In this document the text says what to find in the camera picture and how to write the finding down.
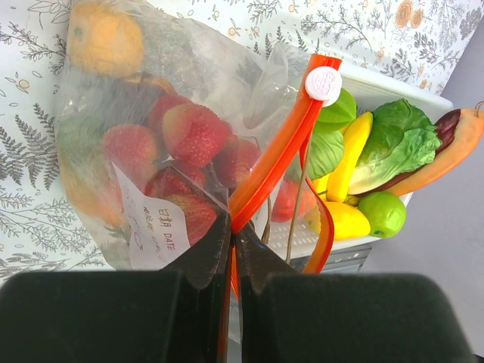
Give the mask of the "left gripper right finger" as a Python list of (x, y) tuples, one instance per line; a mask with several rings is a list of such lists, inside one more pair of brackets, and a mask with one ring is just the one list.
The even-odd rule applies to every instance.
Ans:
[(245, 362), (473, 362), (445, 294), (413, 274), (302, 274), (234, 237)]

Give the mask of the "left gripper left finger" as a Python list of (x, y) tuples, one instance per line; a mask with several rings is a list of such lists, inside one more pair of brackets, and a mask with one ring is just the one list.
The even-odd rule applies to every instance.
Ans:
[(29, 272), (1, 288), (3, 362), (224, 362), (230, 218), (158, 271)]

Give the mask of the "orange red pepper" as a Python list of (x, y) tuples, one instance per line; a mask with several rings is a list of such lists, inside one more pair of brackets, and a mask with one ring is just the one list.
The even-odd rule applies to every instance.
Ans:
[(94, 186), (74, 172), (59, 157), (60, 179), (71, 204), (87, 216), (97, 217), (111, 228), (120, 228), (126, 224), (122, 209), (107, 200), (107, 192), (99, 194)]

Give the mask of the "clear zip bag orange zipper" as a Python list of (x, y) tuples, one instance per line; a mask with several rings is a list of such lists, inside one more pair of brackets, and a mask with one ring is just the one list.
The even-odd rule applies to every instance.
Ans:
[(55, 141), (67, 198), (117, 270), (167, 266), (216, 229), (289, 244), (321, 200), (309, 143), (338, 58), (259, 55), (145, 1), (75, 1)]

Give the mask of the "red lychee bunch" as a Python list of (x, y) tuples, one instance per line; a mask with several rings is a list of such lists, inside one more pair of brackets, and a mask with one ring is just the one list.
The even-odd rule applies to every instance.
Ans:
[(103, 119), (101, 149), (126, 220), (102, 249), (117, 268), (165, 265), (194, 246), (221, 212), (216, 195), (231, 193), (261, 154), (254, 138), (181, 95)]

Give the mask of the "yellow green mango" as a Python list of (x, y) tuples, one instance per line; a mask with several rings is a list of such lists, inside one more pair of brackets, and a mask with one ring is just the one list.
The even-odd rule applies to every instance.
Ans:
[(144, 34), (134, 18), (103, 2), (74, 5), (67, 40), (70, 63), (88, 73), (124, 78), (144, 61)]

